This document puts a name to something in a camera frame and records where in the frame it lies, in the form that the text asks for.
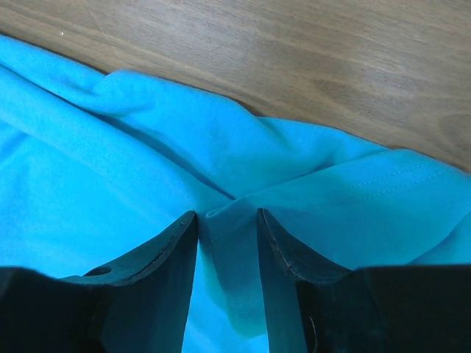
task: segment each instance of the wood grain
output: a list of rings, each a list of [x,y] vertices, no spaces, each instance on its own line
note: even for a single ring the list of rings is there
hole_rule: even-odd
[[[0,32],[471,171],[469,0],[0,0]]]

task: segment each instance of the fabric fold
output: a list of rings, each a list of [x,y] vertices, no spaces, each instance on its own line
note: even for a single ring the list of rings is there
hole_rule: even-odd
[[[463,171],[4,36],[0,177],[0,265],[54,277],[83,274],[196,210],[184,352],[268,352],[259,207],[348,268],[471,261]]]

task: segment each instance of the black plastic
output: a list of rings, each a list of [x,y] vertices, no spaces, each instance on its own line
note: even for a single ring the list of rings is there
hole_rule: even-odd
[[[258,212],[271,353],[471,352],[471,266],[350,271]]]
[[[85,276],[0,269],[0,352],[181,352],[196,214]]]

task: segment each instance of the stitching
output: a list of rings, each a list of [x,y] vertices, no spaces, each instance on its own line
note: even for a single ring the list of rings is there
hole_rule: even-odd
[[[272,237],[272,239],[275,239],[275,237],[274,237],[274,235],[273,235],[273,230],[272,230],[272,228],[270,227],[269,222],[266,220],[265,211],[263,211],[263,220],[265,221],[265,225],[266,225],[266,228],[268,229],[268,231],[269,231],[269,233],[270,233],[270,236]],[[296,273],[293,271],[292,266],[288,264],[288,261],[286,260],[284,253],[282,253],[282,252],[280,251],[280,249],[278,248],[278,244],[275,243],[275,245],[276,245],[276,247],[277,247],[277,249],[278,249],[278,252],[280,253],[281,257],[283,258],[283,262],[284,262],[286,268],[289,270],[289,272],[291,272],[294,276],[296,276]]]
[[[390,174],[387,174],[385,176],[382,176],[380,178],[377,178],[377,179],[373,179],[373,180],[370,180],[368,182],[361,182],[360,184],[357,184],[357,185],[353,185],[353,186],[349,186],[347,188],[339,188],[339,189],[334,189],[334,190],[330,190],[330,191],[327,191],[325,193],[320,193],[318,195],[315,195],[315,196],[312,196],[308,199],[303,199],[304,201],[308,201],[308,200],[312,200],[312,199],[316,199],[318,197],[321,197],[321,196],[326,196],[326,195],[331,195],[333,193],[340,193],[340,192],[343,192],[343,191],[348,191],[348,190],[352,190],[352,189],[355,189],[355,188],[359,188],[361,186],[365,186],[365,185],[370,185],[370,184],[374,184],[376,182],[379,182],[381,180],[385,180],[385,179],[388,179],[394,175],[398,175],[398,174],[401,174],[401,173],[408,173],[410,171],[413,171],[414,169],[417,169],[417,168],[420,168],[420,167],[423,167],[424,165],[428,165],[430,164],[431,162],[426,162],[426,163],[422,163],[422,164],[418,164],[414,167],[411,167],[411,168],[408,168],[408,169],[403,169],[401,171],[395,171],[393,173],[390,173]]]
[[[180,230],[182,230],[182,228],[183,228],[186,224],[188,224],[188,218],[186,218],[184,221],[182,221],[182,222],[180,223],[180,226],[178,227],[178,230],[172,235],[172,237],[170,238],[170,240],[169,240],[169,242],[167,243],[167,245],[168,245],[169,243],[172,243],[172,242],[174,241],[174,239],[177,237],[178,233],[180,233]],[[138,273],[133,274],[132,276],[127,277],[127,278],[125,278],[125,279],[121,279],[119,282],[121,282],[121,281],[127,281],[127,280],[129,280],[129,279],[132,279],[132,278],[138,276],[139,274],[142,274],[142,273],[145,272],[145,270],[147,270],[149,267],[153,266],[153,265],[167,252],[167,250],[168,250],[168,249],[165,248],[159,255],[157,255],[157,257],[156,257],[152,262],[148,263],[148,264],[146,265],[146,267],[142,268]]]
[[[406,189],[406,188],[409,188],[411,187],[412,185],[415,185],[415,184],[420,184],[421,182],[425,182],[429,179],[432,179],[432,178],[435,178],[437,177],[438,175],[441,175],[441,174],[444,174],[444,173],[450,173],[451,170],[447,170],[447,169],[444,169],[444,170],[441,170],[440,172],[438,173],[435,173],[433,175],[430,175],[430,176],[427,176],[426,178],[424,179],[420,179],[420,180],[416,180],[415,182],[410,182],[406,185],[403,185],[401,187],[398,187],[398,188],[391,188],[391,189],[388,189],[388,190],[384,190],[384,191],[381,191],[380,193],[375,193],[374,195],[370,195],[370,196],[366,196],[366,197],[363,197],[361,199],[357,199],[357,200],[352,200],[350,202],[338,202],[336,204],[329,204],[329,205],[323,205],[323,206],[318,206],[318,207],[315,207],[313,208],[312,210],[320,210],[320,209],[325,209],[325,208],[329,208],[329,207],[338,207],[338,206],[345,206],[345,205],[348,205],[348,204],[356,204],[358,202],[362,202],[362,201],[365,201],[365,200],[369,200],[369,199],[373,199],[375,197],[378,197],[378,196],[381,196],[381,195],[385,195],[387,193],[393,193],[395,191],[398,191],[398,190],[402,190],[402,189]]]

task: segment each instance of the hole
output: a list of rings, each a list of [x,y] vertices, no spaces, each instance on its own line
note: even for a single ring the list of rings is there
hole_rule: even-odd
[[[103,266],[103,267],[97,267],[94,268],[93,270],[87,272],[84,274],[84,277],[88,276],[100,276],[102,274],[109,274],[111,272],[111,268]]]

